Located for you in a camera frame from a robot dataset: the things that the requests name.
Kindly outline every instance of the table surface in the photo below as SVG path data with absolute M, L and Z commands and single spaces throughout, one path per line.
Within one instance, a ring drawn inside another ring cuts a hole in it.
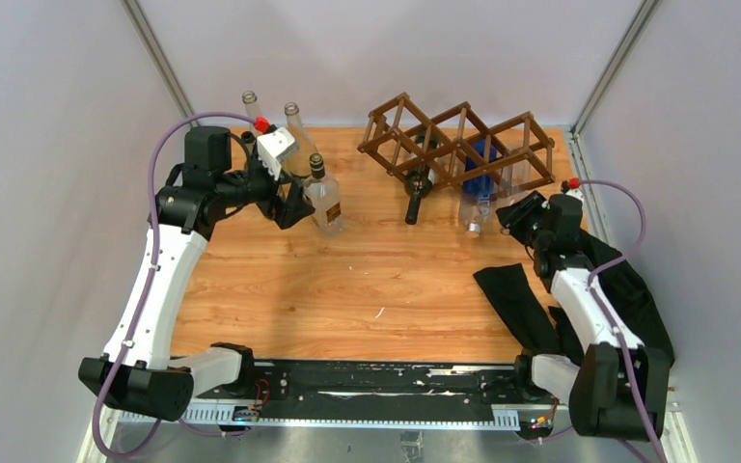
M 326 239 L 310 218 L 280 231 L 253 205 L 220 222 L 186 290 L 173 354 L 225 341 L 262 358 L 511 362 L 521 345 L 473 273 L 521 263 L 541 305 L 555 304 L 524 248 L 499 234 L 497 220 L 466 237 L 451 188 L 431 193 L 418 225 L 405 225 L 402 184 L 356 150 L 364 128 L 309 132 L 340 182 L 344 232 Z M 513 148 L 521 133 L 499 138 Z M 571 177 L 562 133 L 547 133 L 556 143 L 553 174 Z

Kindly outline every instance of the robotic arm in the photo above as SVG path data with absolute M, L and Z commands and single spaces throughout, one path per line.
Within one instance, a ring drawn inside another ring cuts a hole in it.
M 273 126 L 266 132 L 256 141 L 246 140 L 245 169 L 231 172 L 235 137 L 227 128 L 199 126 L 186 133 L 185 162 L 175 166 L 155 197 L 160 256 L 135 335 L 124 340 L 151 269 L 152 229 L 118 328 L 103 355 L 83 359 L 78 370 L 81 382 L 98 395 L 121 346 L 128 348 L 106 397 L 107 406 L 175 421 L 192 397 L 209 389 L 222 386 L 239 395 L 253 386 L 254 355 L 247 347 L 215 343 L 202 354 L 176 360 L 169 352 L 183 293 L 217 222 L 247 204 L 257 204 L 266 218 L 284 230 L 314 212 L 303 199 L 301 180 L 288 180 L 281 168 L 297 149 L 293 136 Z M 175 186 L 178 175 L 182 183 Z M 290 183 L 285 196 L 282 183 Z
M 562 193 L 549 200 L 533 192 L 497 211 L 509 234 L 534 249 L 535 274 L 561 303 L 585 352 L 584 362 L 578 368 L 562 355 L 525 351 L 515 360 L 518 384 L 529 395 L 541 395 L 541 389 L 568 404 L 578 434 L 647 440 L 633 399 L 634 380 L 659 438 L 670 361 L 662 350 L 646 347 L 629 330 L 597 279 L 590 287 L 589 276 L 594 267 L 578 242 L 582 207 L 583 194 L 578 185 L 565 182 Z M 624 346 L 618 341 L 620 336 L 628 346 L 634 378 L 621 366 Z

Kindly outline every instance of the metal beam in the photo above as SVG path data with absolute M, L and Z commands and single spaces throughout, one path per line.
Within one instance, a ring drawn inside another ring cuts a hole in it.
M 612 58 L 610 58 L 609 63 L 606 65 L 606 68 L 603 69 L 603 73 L 600 78 L 598 78 L 597 83 L 595 83 L 595 87 L 592 89 L 590 97 L 587 98 L 584 108 L 581 109 L 578 119 L 575 120 L 575 124 L 572 125 L 571 132 L 573 135 L 577 136 L 584 132 L 584 128 L 587 126 L 592 114 L 595 112 L 595 108 L 603 98 L 604 94 L 606 94 L 607 89 L 618 74 L 618 70 L 626 60 L 626 56 L 638 40 L 641 32 L 649 22 L 652 13 L 659 4 L 660 0 L 644 0 L 641 2 L 641 6 L 638 7 L 638 10 L 635 12 L 635 16 L 632 18 L 632 22 L 623 34 L 623 38 L 620 40 L 620 43 L 617 44 L 617 48 L 612 54 Z
M 175 105 L 178 107 L 180 113 L 185 117 L 189 117 L 194 114 L 194 109 L 189 102 L 188 96 L 180 86 L 178 77 L 175 75 L 175 71 L 172 69 L 172 65 L 169 64 L 169 60 L 166 59 L 166 54 L 163 53 L 163 48 L 160 46 L 160 42 L 157 41 L 157 37 L 154 35 L 154 31 L 149 25 L 149 20 L 143 12 L 143 7 L 138 0 L 121 0 L 121 5 L 126 13 L 129 15 L 129 20 L 132 21 L 132 25 L 138 32 L 143 45 L 149 52 L 154 66 L 157 71 L 160 72 L 160 77 L 163 79 L 163 84 L 166 85 L 166 89 L 175 101 Z

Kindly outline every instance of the white backdrop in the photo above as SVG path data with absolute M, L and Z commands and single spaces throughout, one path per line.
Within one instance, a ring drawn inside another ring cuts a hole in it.
M 635 262 L 672 337 L 698 459 L 741 461 L 741 2 L 662 2 L 583 140 L 595 177 L 646 207 Z M 638 214 L 602 198 L 623 249 Z
M 486 121 L 570 124 L 639 0 L 144 0 L 195 111 L 365 124 L 408 92 L 429 115 L 468 100 Z
M 119 2 L 0 1 L 0 462 L 75 460 L 177 119 Z

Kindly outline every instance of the dark wine bottle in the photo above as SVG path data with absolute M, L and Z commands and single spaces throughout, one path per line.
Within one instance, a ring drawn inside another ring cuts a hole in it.
M 416 143 L 422 145 L 424 142 L 425 134 L 421 133 L 416 137 Z M 430 137 L 427 143 L 427 150 L 435 150 L 438 146 L 438 139 Z M 426 164 L 420 164 L 407 173 L 404 179 L 404 191 L 410 197 L 410 202 L 407 204 L 407 213 L 404 215 L 405 224 L 416 225 L 416 221 L 419 219 L 419 207 L 422 205 L 422 199 L 433 190 L 433 182 L 435 181 L 436 173 Z

